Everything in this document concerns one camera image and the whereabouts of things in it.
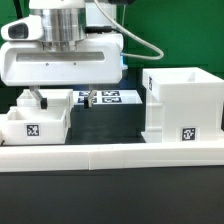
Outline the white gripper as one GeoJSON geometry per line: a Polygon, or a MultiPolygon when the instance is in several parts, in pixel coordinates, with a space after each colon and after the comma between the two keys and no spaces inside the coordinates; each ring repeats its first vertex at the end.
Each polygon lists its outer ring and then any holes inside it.
{"type": "MultiPolygon", "coordinates": [[[[118,83],[122,78],[121,34],[90,34],[72,52],[46,52],[40,42],[7,42],[0,50],[0,76],[7,86],[30,86],[31,95],[47,108],[38,86],[118,83]]],[[[84,98],[91,108],[97,93],[84,98]]]]}

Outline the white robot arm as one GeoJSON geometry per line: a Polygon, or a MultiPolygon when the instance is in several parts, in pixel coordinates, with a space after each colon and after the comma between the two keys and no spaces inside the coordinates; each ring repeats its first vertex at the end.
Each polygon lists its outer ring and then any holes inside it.
{"type": "Polygon", "coordinates": [[[85,0],[30,0],[30,13],[1,28],[0,79],[27,86],[43,109],[41,86],[113,84],[122,79],[123,35],[86,25],[85,0]]]}

